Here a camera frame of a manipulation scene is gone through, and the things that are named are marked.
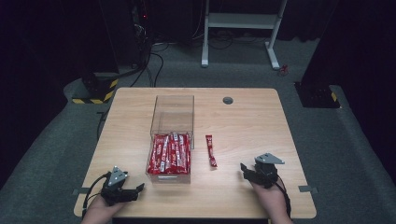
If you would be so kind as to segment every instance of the person's left hand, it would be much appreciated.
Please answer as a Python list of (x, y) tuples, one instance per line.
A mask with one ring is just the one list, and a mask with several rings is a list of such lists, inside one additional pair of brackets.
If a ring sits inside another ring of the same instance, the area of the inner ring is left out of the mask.
[(106, 224), (126, 203), (116, 203), (108, 206), (106, 200), (99, 194), (90, 206), (81, 224)]

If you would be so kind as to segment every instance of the yellow and black hazard tape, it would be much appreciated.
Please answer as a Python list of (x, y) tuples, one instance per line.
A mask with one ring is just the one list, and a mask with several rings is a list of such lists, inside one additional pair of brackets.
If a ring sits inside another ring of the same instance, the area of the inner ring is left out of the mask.
[(114, 90), (116, 89), (116, 85), (119, 82), (118, 79), (112, 81), (108, 87), (108, 90), (104, 92), (104, 97), (99, 98), (73, 98), (72, 101), (75, 104), (105, 104), (107, 103), (114, 94)]

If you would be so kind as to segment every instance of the gray carpet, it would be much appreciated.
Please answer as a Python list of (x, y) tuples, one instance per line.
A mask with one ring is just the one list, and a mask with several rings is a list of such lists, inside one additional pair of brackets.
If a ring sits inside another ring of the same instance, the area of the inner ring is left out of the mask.
[[(396, 223), (396, 189), (361, 131), (340, 87), (331, 86), (342, 108), (302, 107), (293, 83), (301, 81), (318, 41), (276, 41), (276, 56), (287, 64), (285, 77), (273, 71), (262, 41), (209, 49), (209, 67), (201, 67), (201, 49), (159, 45), (164, 65), (157, 87), (274, 88), (290, 126), (318, 215), (295, 223)], [(225, 43), (212, 41), (211, 45)], [(156, 74), (161, 61), (151, 56)], [(129, 87), (137, 75), (117, 86)], [(64, 88), (70, 100), (80, 80)], [(144, 73), (136, 87), (149, 86)], [(75, 105), (64, 110), (37, 137), (0, 193), (0, 223), (79, 223), (73, 213), (78, 189), (96, 145), (100, 115), (111, 106)], [(136, 220), (133, 223), (144, 223)]]

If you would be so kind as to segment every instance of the wooden table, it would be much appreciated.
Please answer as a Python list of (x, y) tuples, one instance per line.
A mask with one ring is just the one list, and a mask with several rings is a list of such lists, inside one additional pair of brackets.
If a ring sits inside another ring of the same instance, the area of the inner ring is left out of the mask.
[[(190, 184), (150, 183), (145, 174), (150, 127), (157, 95), (194, 95), (194, 150)], [(233, 98), (231, 105), (223, 98)], [(205, 135), (213, 135), (218, 168), (209, 165)], [(116, 217), (264, 218), (240, 162), (253, 169), (254, 158), (271, 153), (285, 162), (276, 165), (287, 186), (293, 218), (316, 215), (290, 129), (273, 89), (121, 88), (117, 90), (92, 157), (83, 187), (117, 165), (128, 171), (123, 188), (146, 183), (135, 202)], [(98, 192), (99, 182), (92, 193)], [(78, 196), (75, 214), (81, 216), (85, 194)]]

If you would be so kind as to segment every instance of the box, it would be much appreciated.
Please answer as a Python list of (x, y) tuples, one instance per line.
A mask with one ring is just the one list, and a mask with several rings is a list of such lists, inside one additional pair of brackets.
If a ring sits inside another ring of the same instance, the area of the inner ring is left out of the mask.
[(193, 95), (158, 95), (146, 174), (152, 183), (190, 183)]

